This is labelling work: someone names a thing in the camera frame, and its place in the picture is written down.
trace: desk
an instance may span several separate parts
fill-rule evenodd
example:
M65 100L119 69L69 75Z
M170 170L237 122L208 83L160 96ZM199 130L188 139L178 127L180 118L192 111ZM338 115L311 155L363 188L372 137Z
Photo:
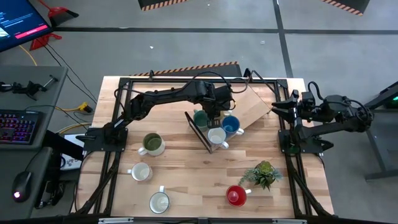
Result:
M115 99L113 92L120 77L104 77L94 127L102 127L111 121ZM287 79L289 92L305 90L303 79ZM135 83L138 91L161 90L180 83ZM249 85L261 99L271 107L274 94L264 84ZM187 102L178 102L153 107L142 121L133 121L127 128L129 136L126 150L122 153L119 175L114 193L112 216L129 217L217 217L217 218L293 218L294 211L290 196L289 180L284 155L277 140L279 119L274 113L248 126L245 134L231 139L228 150L217 150L213 154L205 149L189 128L184 111L198 108ZM166 150L157 157L139 156L143 137L149 132L158 132L166 142ZM94 152L83 165L78 186L78 207L91 196L98 185L103 152ZM325 210L333 213L325 171L319 158L303 154L303 166L308 188ZM237 184L243 172L263 160L270 161L279 169L284 179L272 184L271 191L255 186L248 195L246 204L240 208L230 206L225 200L226 189ZM128 169L137 162L148 163L154 172L146 183L137 183ZM152 194L164 185L170 197L168 211L156 215L149 209ZM302 194L298 190L303 210ZM107 199L105 189L103 205Z
M12 94L11 92L0 93L1 109L24 110L26 107L34 105L55 106L67 74L67 69L63 67L1 66L0 72L0 80L2 82L18 82L24 86L28 84L29 80L44 85L50 80L49 75L58 78L59 81L53 83L47 92L40 91L36 94L37 101L31 100L28 96L22 94ZM41 107L32 108L32 110L44 113L34 143L30 146L0 144L0 176L2 182L0 184L0 220L30 217L52 153L51 148L45 147L32 161L28 168L28 171L33 173L30 197L24 203L16 203L11 196L12 183L15 176L24 171L30 159L42 148L42 141L54 108Z

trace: hazard stripe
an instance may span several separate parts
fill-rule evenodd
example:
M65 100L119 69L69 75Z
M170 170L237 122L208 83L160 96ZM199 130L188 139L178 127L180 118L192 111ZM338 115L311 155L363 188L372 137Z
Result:
M339 9L346 10L346 11L348 11L348 12L354 14L354 15L363 16L362 12L360 12L359 10L356 10L356 9L354 9L352 7L346 6L346 5L342 4L342 3L338 3L338 2L333 1L333 0L321 0L321 1L323 1L325 3L328 3L328 4L331 4L332 6L336 6Z
M165 6L171 6L173 4L183 3L183 2L186 2L186 1L188 1L188 0L169 0L169 1L164 1L164 2L161 2L161 3L152 4L150 6L144 6L144 7L141 8L141 10L142 11L149 11L149 10L152 10L152 9L158 9L158 8L165 7Z
M160 75L160 74L165 74L165 73L183 72L183 71L188 71L188 70L196 70L196 69L203 69L203 68L213 68L213 67L219 67L219 66L225 66L225 65L237 65L237 64L238 64L238 62L235 61L235 62L215 63L215 64L210 64L210 65L197 65L197 66L192 66L192 67L156 71L156 72L154 72L154 74L155 75ZM138 74L134 74L132 76L149 76L149 72L147 72L147 73L138 73Z

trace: potted plant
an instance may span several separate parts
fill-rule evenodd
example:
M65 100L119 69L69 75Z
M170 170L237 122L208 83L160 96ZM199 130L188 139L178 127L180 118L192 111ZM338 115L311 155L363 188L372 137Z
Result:
M254 182L254 185L260 185L264 190L269 187L275 180L281 180L282 174L275 169L268 161L262 161L255 168L245 171L243 177L239 181L240 186L243 182Z

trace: computer mouse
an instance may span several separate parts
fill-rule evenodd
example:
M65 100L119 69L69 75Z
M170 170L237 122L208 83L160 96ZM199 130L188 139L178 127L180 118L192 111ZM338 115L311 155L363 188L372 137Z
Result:
M30 182L32 173L29 171L20 172L12 183L12 197L16 202L25 202L30 195Z

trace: black and orange striped barrier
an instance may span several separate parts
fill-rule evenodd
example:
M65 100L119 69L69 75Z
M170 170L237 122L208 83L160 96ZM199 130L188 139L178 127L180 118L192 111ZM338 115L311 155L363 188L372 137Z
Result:
M370 0L321 0L325 3L346 10L354 15L363 16Z
M157 76L194 76L198 72L212 71L223 75L228 74L231 77L242 77L241 69L238 62L224 62L214 63L209 65L197 65L185 68L176 68L170 70L156 71L154 75ZM138 73L131 76L149 76L149 72ZM209 73L208 76L215 76L215 74Z
M149 11L160 7L171 6L173 4L186 2L188 0L138 0L143 11Z

